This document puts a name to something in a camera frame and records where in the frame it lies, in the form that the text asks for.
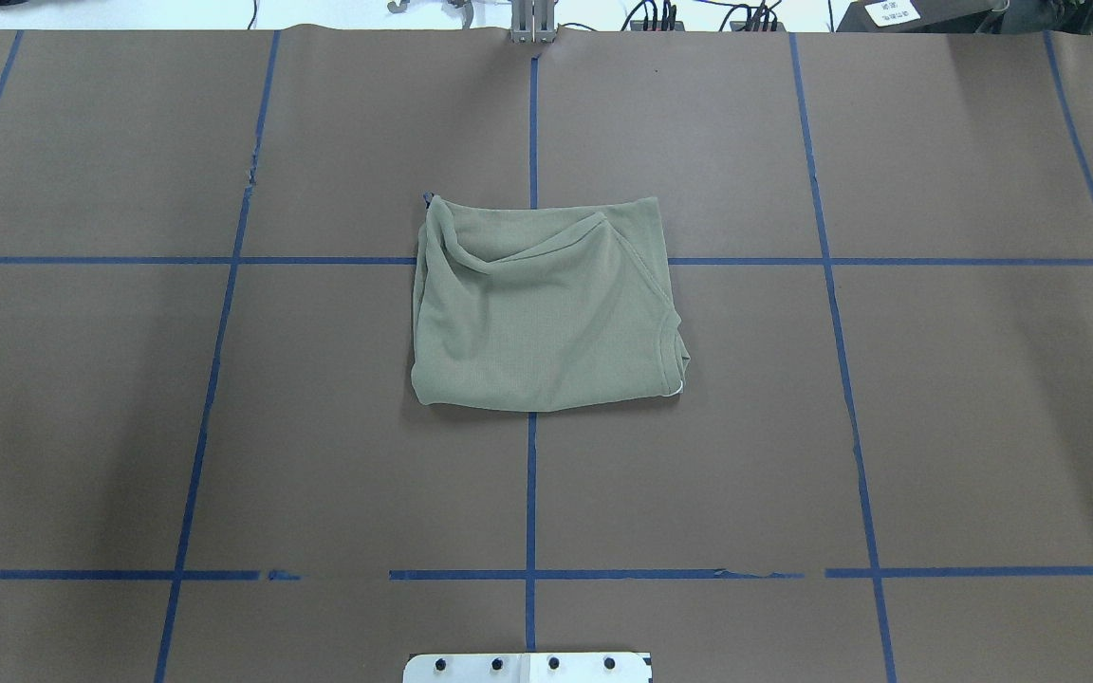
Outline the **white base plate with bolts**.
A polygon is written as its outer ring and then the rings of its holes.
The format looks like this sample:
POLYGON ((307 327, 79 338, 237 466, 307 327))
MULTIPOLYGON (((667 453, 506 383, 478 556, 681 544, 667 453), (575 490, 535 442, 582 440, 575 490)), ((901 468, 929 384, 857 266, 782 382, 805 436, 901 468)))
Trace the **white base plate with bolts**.
POLYGON ((649 653, 420 653, 403 682, 653 682, 649 653))

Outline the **brown table cover mat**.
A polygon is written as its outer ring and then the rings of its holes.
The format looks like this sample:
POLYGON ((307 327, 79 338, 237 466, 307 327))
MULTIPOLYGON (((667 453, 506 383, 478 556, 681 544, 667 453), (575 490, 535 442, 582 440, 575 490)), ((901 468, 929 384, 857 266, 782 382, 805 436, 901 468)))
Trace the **brown table cover mat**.
POLYGON ((1093 682, 1093 38, 0 30, 0 682, 1093 682), (684 392, 411 386, 423 195, 656 197, 684 392))

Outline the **green long-sleeve shirt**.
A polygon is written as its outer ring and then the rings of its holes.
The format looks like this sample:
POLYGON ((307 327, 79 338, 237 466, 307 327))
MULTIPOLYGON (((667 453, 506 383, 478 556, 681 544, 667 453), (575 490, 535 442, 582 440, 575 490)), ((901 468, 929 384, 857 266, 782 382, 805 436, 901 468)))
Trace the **green long-sleeve shirt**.
POLYGON ((546 414, 684 392, 658 199, 517 211, 431 195, 412 353, 422 405, 546 414))

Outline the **grey aluminium post bracket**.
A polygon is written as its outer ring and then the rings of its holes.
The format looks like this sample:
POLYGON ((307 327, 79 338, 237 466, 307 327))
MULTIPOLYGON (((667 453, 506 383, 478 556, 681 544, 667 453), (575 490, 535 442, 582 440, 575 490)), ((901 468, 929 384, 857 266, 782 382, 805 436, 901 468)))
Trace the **grey aluminium post bracket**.
POLYGON ((510 1, 510 39, 514 44, 549 44, 559 35, 554 0, 510 1))

